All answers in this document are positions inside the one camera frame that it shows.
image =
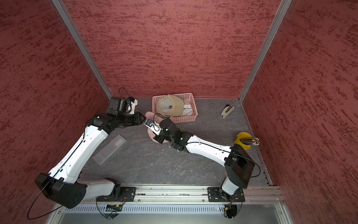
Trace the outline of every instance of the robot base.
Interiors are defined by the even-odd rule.
[[[121,183],[118,181],[106,178],[107,180],[112,181],[115,186],[110,195],[107,196],[98,196],[97,201],[111,201],[111,202],[119,202],[119,201],[126,201],[132,202],[135,196],[135,187],[121,187]]]
[[[245,202],[245,196],[242,194],[242,190],[238,188],[229,200],[224,200],[219,193],[219,187],[208,187],[209,202]]]

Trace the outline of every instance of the vented metal panel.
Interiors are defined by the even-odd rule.
[[[106,204],[99,204],[98,208],[102,213],[111,213],[111,209],[104,211]],[[80,204],[72,209],[64,209],[63,213],[97,213],[95,204]],[[220,214],[223,213],[223,205],[159,205],[145,204],[124,205],[122,214]]]

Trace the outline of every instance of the red textured wall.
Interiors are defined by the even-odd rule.
[[[27,221],[48,172],[108,98],[50,0],[0,3],[0,223]],[[41,196],[30,214],[51,211]]]
[[[244,100],[295,224],[358,223],[357,11],[293,0]]]
[[[112,92],[237,98],[281,0],[64,0]]]

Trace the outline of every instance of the yellow cup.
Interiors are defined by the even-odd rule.
[[[245,140],[245,139],[252,139],[252,136],[247,132],[240,132],[237,135],[237,138],[234,141],[234,144],[241,145],[241,147],[243,147],[245,150],[251,149],[250,145],[245,145],[241,142],[242,140]]]

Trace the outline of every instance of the aluminum frame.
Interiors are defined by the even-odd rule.
[[[136,187],[133,202],[126,205],[223,205],[227,202],[209,202],[208,187],[204,185],[160,185],[160,184],[122,184],[123,187]],[[276,207],[279,220],[282,224],[290,224],[290,217],[285,206],[285,201],[279,186],[249,186],[243,190],[246,201],[243,204],[273,204]],[[94,205],[95,198],[83,200],[79,205]],[[108,202],[97,202],[99,207],[104,207]],[[57,224],[66,208],[61,207],[52,213],[46,224]]]
[[[280,6],[277,9],[276,15],[274,17],[274,20],[272,21],[271,26],[267,32],[266,38],[263,41],[260,52],[257,55],[256,61],[252,67],[252,70],[251,70],[250,74],[248,75],[248,78],[245,82],[244,87],[242,88],[242,91],[238,98],[240,102],[243,102],[253,80],[255,79],[256,73],[257,73],[258,69],[260,68],[261,63],[262,63],[268,49],[270,48],[272,40],[274,39],[274,37],[281,25],[282,20],[285,17],[285,14],[291,4],[291,1],[292,0],[282,0],[282,2],[280,3]]]
[[[55,5],[58,13],[60,14],[62,20],[66,24],[68,30],[72,34],[73,39],[76,41],[79,49],[81,50],[84,58],[87,60],[89,66],[91,67],[93,73],[95,74],[98,82],[102,86],[103,90],[105,91],[107,97],[110,99],[112,96],[111,89],[108,87],[105,79],[103,78],[98,66],[96,65],[95,60],[93,59],[89,49],[87,48],[86,44],[84,43],[81,35],[76,28],[70,14],[68,13],[66,6],[64,5],[62,0],[52,0],[52,3]]]

